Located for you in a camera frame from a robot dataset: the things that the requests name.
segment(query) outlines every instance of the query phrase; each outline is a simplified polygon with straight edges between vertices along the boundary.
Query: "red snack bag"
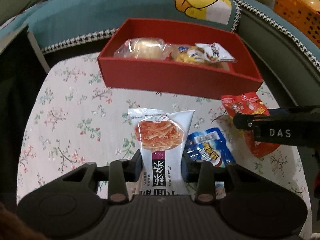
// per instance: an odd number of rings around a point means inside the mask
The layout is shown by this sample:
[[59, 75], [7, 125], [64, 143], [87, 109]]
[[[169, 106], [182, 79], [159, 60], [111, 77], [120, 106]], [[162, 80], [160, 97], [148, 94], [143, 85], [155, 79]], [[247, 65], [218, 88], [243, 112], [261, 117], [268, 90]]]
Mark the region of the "red snack bag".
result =
[[[233, 118], [236, 113], [270, 115], [267, 107], [255, 92], [239, 96], [221, 96], [221, 101], [231, 118]], [[256, 142], [253, 139], [253, 131], [244, 130], [243, 132], [247, 146], [252, 154], [258, 158], [268, 155], [280, 146], [274, 143]]]

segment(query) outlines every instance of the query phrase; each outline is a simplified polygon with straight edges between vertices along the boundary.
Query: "white tablecloth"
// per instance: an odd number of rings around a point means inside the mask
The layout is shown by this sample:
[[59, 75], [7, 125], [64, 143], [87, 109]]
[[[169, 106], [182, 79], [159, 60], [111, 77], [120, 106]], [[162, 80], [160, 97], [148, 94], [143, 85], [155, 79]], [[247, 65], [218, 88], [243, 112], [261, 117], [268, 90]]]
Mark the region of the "white tablecloth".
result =
[[[23, 138], [18, 202], [34, 189], [85, 162], [104, 166], [116, 159], [131, 158], [137, 150], [137, 140], [127, 115], [129, 107], [155, 108], [168, 113], [194, 109], [190, 133], [220, 127], [238, 164], [295, 192], [305, 201], [308, 218], [300, 236], [310, 238], [310, 199], [296, 147], [280, 146], [258, 159], [250, 153], [219, 100], [105, 87], [97, 56], [94, 53], [61, 61], [45, 79]], [[123, 78], [131, 77], [123, 73]], [[268, 108], [278, 107], [266, 84], [257, 94]], [[133, 194], [135, 184], [127, 186], [129, 194]], [[107, 188], [107, 182], [101, 182], [98, 195], [106, 198]]]

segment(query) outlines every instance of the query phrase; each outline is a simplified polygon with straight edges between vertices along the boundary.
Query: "blue snack bag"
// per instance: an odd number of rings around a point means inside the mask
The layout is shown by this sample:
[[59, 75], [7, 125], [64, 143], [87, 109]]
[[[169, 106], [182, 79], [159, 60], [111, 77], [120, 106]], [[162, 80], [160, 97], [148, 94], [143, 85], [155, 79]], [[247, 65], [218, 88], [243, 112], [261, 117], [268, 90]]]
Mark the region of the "blue snack bag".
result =
[[220, 129], [215, 127], [189, 134], [185, 150], [193, 161], [204, 160], [215, 167], [224, 167], [225, 163], [236, 162], [226, 143]]

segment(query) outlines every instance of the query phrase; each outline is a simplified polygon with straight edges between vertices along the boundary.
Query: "red box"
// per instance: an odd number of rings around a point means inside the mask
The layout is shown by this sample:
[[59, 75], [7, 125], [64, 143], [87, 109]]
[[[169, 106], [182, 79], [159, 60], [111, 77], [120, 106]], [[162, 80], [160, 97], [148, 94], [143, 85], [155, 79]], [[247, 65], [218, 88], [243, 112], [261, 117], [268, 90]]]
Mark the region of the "red box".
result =
[[[114, 58], [127, 40], [161, 38], [166, 43], [217, 42], [237, 60], [230, 71], [207, 65], [173, 61]], [[98, 56], [103, 80], [108, 87], [150, 90], [212, 99], [221, 95], [256, 92], [263, 80], [247, 48], [237, 34], [199, 24], [159, 20], [127, 19]]]

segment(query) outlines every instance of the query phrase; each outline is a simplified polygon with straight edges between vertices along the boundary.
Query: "orange plastic basket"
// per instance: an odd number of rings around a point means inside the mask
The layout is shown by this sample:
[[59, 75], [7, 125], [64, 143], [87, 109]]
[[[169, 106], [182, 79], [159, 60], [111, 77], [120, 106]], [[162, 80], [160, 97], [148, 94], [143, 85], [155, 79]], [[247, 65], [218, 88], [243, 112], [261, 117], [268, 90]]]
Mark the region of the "orange plastic basket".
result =
[[276, 0], [273, 10], [320, 48], [320, 14], [300, 0]]

